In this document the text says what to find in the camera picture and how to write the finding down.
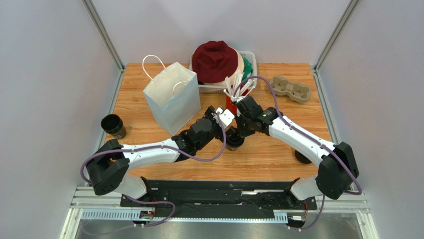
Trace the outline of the black plastic cup lid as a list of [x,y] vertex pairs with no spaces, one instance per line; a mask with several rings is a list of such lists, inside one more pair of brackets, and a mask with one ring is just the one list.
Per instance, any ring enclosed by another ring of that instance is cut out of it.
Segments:
[[226,145],[230,147],[241,147],[245,142],[245,139],[239,134],[239,130],[234,127],[230,127],[226,131]]

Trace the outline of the translucent dark plastic cup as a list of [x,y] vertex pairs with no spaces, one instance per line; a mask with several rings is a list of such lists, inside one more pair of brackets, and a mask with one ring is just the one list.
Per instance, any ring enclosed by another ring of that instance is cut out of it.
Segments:
[[226,144],[226,149],[227,150],[229,150],[229,151],[236,151],[236,150],[238,150],[240,147],[242,147],[243,146],[243,142],[242,143],[227,143]]

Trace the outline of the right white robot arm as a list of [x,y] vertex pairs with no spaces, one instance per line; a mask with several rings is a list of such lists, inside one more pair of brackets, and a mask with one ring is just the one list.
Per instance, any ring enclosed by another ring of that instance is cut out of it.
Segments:
[[318,168],[317,174],[292,182],[288,189],[292,198],[304,200],[325,195],[337,200],[357,182],[359,170],[349,144],[335,144],[319,138],[293,123],[275,107],[262,109],[251,96],[239,100],[236,106],[241,137],[259,132],[278,139],[293,148],[298,158],[305,158]]

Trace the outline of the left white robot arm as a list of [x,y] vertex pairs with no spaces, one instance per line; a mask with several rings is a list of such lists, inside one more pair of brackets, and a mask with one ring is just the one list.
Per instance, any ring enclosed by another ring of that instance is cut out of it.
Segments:
[[98,196],[117,192],[139,199],[148,192],[147,183],[131,175],[131,170],[158,163],[197,160],[197,152],[212,140],[218,139],[226,145],[225,130],[234,118],[230,110],[209,106],[200,119],[170,139],[143,145],[121,145],[116,139],[110,140],[84,161],[80,175]]

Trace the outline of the white paper bag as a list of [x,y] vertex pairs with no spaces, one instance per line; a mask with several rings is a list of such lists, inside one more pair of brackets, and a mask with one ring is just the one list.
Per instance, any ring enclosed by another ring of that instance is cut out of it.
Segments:
[[158,125],[174,136],[201,109],[197,74],[179,62],[166,67],[158,56],[153,57],[163,70],[152,77],[142,63],[150,78],[143,93]]

